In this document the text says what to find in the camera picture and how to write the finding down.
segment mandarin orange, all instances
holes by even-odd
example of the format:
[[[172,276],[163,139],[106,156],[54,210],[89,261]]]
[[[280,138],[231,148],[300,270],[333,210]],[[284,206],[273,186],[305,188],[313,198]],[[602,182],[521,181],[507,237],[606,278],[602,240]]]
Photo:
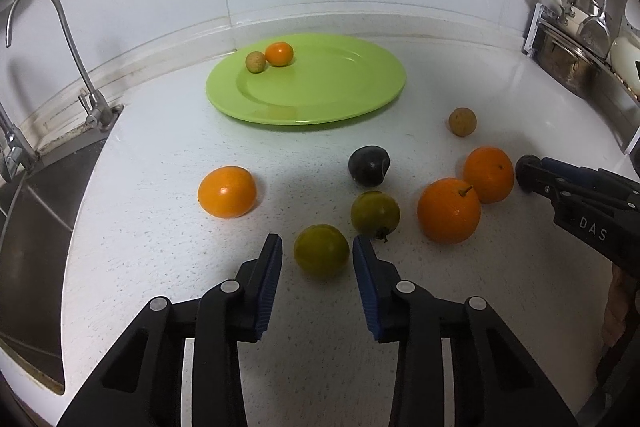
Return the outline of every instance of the mandarin orange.
[[[463,179],[472,184],[481,203],[497,203],[513,188],[513,165],[497,147],[479,147],[466,159]]]
[[[216,217],[239,217],[255,204],[254,177],[242,167],[228,166],[207,174],[198,188],[198,202]]]
[[[267,49],[264,51],[264,56],[271,66],[281,68],[288,66],[293,60],[293,48],[291,44],[287,44],[286,42],[274,42],[267,46]]]
[[[429,185],[418,201],[418,220],[424,235],[436,243],[461,243],[480,222],[480,201],[463,180],[444,178]]]

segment screw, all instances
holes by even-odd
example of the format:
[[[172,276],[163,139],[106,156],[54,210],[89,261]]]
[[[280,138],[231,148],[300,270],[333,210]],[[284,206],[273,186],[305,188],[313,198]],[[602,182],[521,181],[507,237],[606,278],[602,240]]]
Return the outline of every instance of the screw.
[[[164,297],[156,297],[155,299],[151,299],[151,302],[149,302],[149,307],[155,312],[164,310],[166,308],[166,299]]]
[[[240,288],[240,283],[234,279],[227,279],[225,282],[223,282],[220,285],[220,289],[224,293],[233,293],[238,291],[239,288]]]
[[[482,297],[471,297],[469,299],[469,306],[475,310],[482,311],[486,308],[486,301]]]
[[[396,290],[401,293],[412,293],[415,290],[415,284],[411,281],[400,281],[396,284]]]

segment stainless steel sink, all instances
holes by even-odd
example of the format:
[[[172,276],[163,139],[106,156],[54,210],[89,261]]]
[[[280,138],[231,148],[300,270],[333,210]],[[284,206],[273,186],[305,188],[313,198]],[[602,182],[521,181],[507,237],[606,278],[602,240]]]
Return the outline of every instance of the stainless steel sink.
[[[71,233],[108,133],[87,130],[0,187],[0,347],[57,393],[60,304]]]

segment speckled countertop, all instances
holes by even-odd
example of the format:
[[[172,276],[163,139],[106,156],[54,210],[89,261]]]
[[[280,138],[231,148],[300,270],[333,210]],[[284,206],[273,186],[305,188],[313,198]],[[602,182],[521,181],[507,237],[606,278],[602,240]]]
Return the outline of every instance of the speckled countertop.
[[[610,263],[554,226],[548,201],[517,188],[484,206],[476,233],[453,247],[419,232],[415,205],[426,184],[454,175],[484,144],[503,148],[514,163],[533,153],[635,176],[628,158],[587,103],[517,52],[425,39],[378,42],[404,64],[406,88],[388,107],[339,124],[267,128],[223,116],[204,94],[215,61],[167,74],[130,96],[87,188],[68,256],[61,399],[72,399],[150,298],[203,295],[276,232],[285,257],[271,324],[260,343],[239,346],[249,425],[386,425],[397,348],[375,343],[367,331],[351,265],[319,283],[292,259],[294,238],[308,225],[330,223],[354,236],[350,206],[361,190],[347,159],[377,144],[391,156],[381,188],[402,212],[389,242],[376,245],[379,256],[435,296],[484,296],[569,406],[581,406],[600,355]],[[461,105],[479,121],[466,139],[445,128]],[[196,191],[205,174],[228,164],[254,174],[260,205],[226,221],[204,213]],[[190,363],[188,349],[185,420]]]

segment faucet handle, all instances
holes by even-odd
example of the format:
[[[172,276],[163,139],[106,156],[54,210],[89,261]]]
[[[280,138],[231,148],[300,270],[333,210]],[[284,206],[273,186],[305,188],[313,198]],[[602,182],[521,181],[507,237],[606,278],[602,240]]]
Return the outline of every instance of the faucet handle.
[[[100,110],[100,107],[93,104],[93,100],[90,96],[87,96],[87,98],[89,98],[89,101],[92,102],[91,104],[86,101],[85,95],[83,96],[82,93],[78,95],[78,100],[80,101],[82,108],[84,108],[84,110],[86,111],[86,118],[84,119],[84,123],[93,129],[95,127],[98,127],[102,112]]]
[[[20,166],[20,157],[22,156],[22,148],[21,147],[13,147],[9,154],[4,154],[4,147],[0,146],[0,150],[2,152],[2,163],[0,164],[0,173],[2,174],[2,178],[7,183],[11,183],[14,179],[15,173],[18,171],[18,166]]]
[[[86,111],[86,113],[91,114],[91,107],[89,106],[89,103],[86,101],[82,92],[78,95],[78,100],[80,101],[80,105],[82,105],[82,108]]]

